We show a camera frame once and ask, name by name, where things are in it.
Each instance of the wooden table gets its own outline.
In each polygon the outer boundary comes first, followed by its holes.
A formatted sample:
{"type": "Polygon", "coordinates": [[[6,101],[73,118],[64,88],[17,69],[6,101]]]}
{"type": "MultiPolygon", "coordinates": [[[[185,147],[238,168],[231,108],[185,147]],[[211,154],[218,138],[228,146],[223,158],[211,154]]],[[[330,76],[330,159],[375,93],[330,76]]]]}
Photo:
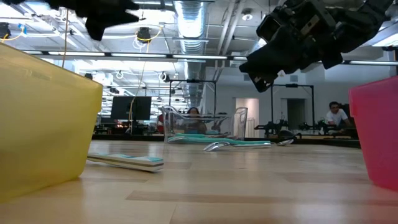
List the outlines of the wooden table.
{"type": "Polygon", "coordinates": [[[163,157],[165,169],[87,162],[77,180],[1,204],[0,223],[398,223],[398,193],[373,186],[359,149],[202,149],[93,141],[90,152],[163,157]]]}

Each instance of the white t-shirt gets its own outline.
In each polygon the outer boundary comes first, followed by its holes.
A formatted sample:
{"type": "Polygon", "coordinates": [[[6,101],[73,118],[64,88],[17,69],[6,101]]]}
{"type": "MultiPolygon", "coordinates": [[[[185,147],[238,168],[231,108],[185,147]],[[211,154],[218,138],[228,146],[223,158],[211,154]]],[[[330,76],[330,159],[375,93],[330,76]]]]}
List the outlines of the white t-shirt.
{"type": "Polygon", "coordinates": [[[331,111],[326,114],[326,118],[328,121],[332,121],[335,125],[340,125],[341,120],[348,119],[347,114],[343,111],[343,109],[338,110],[337,114],[332,113],[331,111]]]}

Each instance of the person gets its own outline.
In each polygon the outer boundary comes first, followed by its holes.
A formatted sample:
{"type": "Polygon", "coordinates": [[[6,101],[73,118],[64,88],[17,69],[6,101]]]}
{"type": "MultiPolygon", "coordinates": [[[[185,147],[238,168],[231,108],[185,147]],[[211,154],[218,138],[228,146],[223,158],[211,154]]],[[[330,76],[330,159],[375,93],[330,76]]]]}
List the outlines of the person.
{"type": "Polygon", "coordinates": [[[191,118],[191,120],[185,121],[183,124],[185,126],[185,133],[206,134],[207,127],[204,122],[199,119],[195,119],[198,118],[200,114],[198,108],[190,108],[187,114],[189,114],[188,117],[191,118]]]}
{"type": "Polygon", "coordinates": [[[340,126],[341,121],[344,121],[347,126],[351,123],[347,117],[347,114],[343,109],[340,109],[339,103],[333,101],[329,104],[330,111],[326,114],[328,124],[340,126]]]}

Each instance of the man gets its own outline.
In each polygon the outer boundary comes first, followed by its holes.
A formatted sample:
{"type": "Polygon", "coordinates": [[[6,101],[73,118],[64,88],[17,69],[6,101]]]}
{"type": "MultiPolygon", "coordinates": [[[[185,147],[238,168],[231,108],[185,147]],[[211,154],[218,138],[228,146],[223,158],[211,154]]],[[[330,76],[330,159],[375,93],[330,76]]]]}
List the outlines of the man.
{"type": "Polygon", "coordinates": [[[329,104],[329,109],[330,111],[328,112],[328,114],[326,114],[328,124],[339,126],[341,120],[343,120],[347,126],[351,125],[347,117],[347,114],[343,111],[343,109],[340,109],[339,104],[337,102],[335,101],[331,102],[329,104]]]}

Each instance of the yellow cable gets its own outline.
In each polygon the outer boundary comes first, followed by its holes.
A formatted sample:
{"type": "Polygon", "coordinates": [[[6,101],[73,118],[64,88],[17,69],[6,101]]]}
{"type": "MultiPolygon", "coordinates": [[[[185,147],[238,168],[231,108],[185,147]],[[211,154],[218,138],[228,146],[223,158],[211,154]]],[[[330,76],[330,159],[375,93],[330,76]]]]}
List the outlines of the yellow cable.
{"type": "Polygon", "coordinates": [[[65,25],[65,48],[63,50],[62,68],[65,65],[65,57],[67,56],[68,20],[69,20],[69,9],[67,9],[67,21],[65,25]]]}
{"type": "Polygon", "coordinates": [[[2,39],[0,39],[1,40],[1,42],[2,43],[4,43],[4,41],[12,41],[12,40],[16,40],[16,39],[18,39],[20,36],[22,36],[23,35],[23,33],[24,33],[24,28],[21,28],[21,33],[18,35],[18,36],[16,36],[16,37],[14,37],[14,38],[11,38],[11,39],[6,39],[7,37],[8,37],[8,34],[6,34],[2,39]]]}
{"type": "MultiPolygon", "coordinates": [[[[148,54],[148,52],[149,52],[149,42],[148,42],[148,44],[147,44],[147,54],[148,54]]],[[[146,63],[147,63],[147,62],[145,61],[145,62],[144,62],[144,66],[143,66],[143,68],[142,68],[141,78],[140,78],[140,80],[139,80],[139,84],[138,84],[138,89],[137,89],[137,91],[136,91],[136,95],[135,95],[135,96],[132,98],[132,100],[131,100],[130,112],[129,112],[129,122],[132,120],[132,104],[134,103],[134,100],[136,99],[136,96],[138,95],[139,89],[140,89],[140,87],[141,87],[142,78],[144,77],[144,71],[145,71],[145,64],[146,64],[146,63]]]]}
{"type": "Polygon", "coordinates": [[[156,37],[158,37],[159,34],[160,34],[160,32],[162,32],[162,28],[161,28],[161,27],[159,27],[159,31],[158,31],[158,33],[157,33],[154,37],[151,37],[151,38],[149,38],[149,39],[141,39],[141,38],[137,37],[137,39],[138,39],[138,40],[141,40],[141,41],[150,41],[150,40],[153,40],[153,39],[155,39],[156,37]]]}

